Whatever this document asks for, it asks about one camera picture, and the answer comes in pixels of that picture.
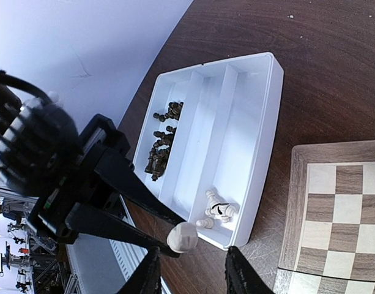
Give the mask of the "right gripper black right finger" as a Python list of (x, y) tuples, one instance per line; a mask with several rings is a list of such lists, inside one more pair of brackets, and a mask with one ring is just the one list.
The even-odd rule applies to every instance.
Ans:
[(228, 249), (225, 260), (227, 293), (273, 294), (238, 247)]

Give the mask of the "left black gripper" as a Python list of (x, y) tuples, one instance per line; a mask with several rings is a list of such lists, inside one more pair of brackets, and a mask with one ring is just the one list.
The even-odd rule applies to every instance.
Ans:
[(178, 258), (164, 242), (110, 213), (118, 193), (148, 213), (176, 226), (185, 220), (164, 205), (135, 175), (126, 157), (130, 145), (109, 118), (97, 114), (80, 134), (83, 152), (49, 197), (38, 199), (28, 216), (37, 236), (73, 244), (79, 233), (134, 244)]

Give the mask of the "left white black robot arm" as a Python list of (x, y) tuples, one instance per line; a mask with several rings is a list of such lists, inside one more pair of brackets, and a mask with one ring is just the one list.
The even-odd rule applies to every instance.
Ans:
[(126, 136), (95, 115), (82, 132), (55, 104), (23, 105), (0, 85), (0, 179), (14, 192), (36, 198), (27, 220), (36, 235), (73, 244), (80, 234), (122, 241), (177, 258), (178, 251), (118, 218), (124, 196), (172, 225), (182, 223), (134, 173)]

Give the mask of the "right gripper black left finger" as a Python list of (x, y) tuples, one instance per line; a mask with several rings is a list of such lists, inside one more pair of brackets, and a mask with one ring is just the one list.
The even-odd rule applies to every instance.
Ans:
[(120, 294), (158, 294), (162, 292), (160, 249), (151, 248), (137, 269), (119, 290)]

